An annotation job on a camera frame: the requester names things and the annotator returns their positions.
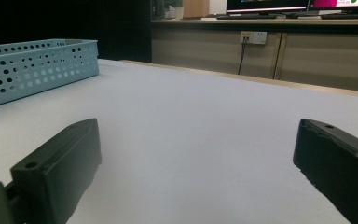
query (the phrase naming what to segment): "white table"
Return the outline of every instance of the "white table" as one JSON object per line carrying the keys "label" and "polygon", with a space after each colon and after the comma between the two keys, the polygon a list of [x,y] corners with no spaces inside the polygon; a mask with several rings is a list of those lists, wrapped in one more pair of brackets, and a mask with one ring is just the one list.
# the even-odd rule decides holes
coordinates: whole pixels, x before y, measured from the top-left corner
{"label": "white table", "polygon": [[103,164],[69,224],[349,223],[292,158],[303,118],[358,137],[358,92],[99,65],[97,77],[0,105],[0,181],[66,126],[97,118]]}

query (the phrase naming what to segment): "screw hole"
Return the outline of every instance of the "screw hole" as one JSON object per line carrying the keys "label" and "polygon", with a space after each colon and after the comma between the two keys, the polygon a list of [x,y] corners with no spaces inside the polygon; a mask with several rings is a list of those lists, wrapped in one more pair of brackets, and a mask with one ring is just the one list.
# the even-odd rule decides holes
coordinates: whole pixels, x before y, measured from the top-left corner
{"label": "screw hole", "polygon": [[25,165],[25,168],[27,169],[32,169],[32,168],[35,168],[37,166],[37,162],[29,162]]}

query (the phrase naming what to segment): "dark background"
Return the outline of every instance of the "dark background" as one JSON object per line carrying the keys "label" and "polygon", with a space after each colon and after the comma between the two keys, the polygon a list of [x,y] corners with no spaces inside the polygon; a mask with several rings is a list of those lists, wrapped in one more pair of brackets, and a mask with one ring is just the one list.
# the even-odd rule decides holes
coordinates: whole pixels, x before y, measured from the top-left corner
{"label": "dark background", "polygon": [[148,0],[0,0],[0,44],[98,40],[99,58],[151,63]]}

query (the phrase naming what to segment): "electrical cable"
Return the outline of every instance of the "electrical cable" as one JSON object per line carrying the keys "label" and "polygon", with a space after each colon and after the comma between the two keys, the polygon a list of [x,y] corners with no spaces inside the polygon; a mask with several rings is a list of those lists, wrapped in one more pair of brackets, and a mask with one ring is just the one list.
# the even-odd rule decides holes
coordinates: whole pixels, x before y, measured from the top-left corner
{"label": "electrical cable", "polygon": [[242,40],[242,54],[241,54],[240,67],[238,68],[238,75],[241,73],[243,56],[245,55],[246,42],[248,41],[248,39],[249,39],[248,36],[244,36]]}

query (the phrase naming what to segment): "monitor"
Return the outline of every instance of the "monitor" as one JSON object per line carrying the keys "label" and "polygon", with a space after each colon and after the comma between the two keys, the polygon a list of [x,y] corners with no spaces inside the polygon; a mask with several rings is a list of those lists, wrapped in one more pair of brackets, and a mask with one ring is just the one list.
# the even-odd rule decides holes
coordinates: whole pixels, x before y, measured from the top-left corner
{"label": "monitor", "polygon": [[358,13],[358,0],[310,0],[310,10],[343,10]]}
{"label": "monitor", "polygon": [[306,11],[309,0],[227,0],[227,14]]}

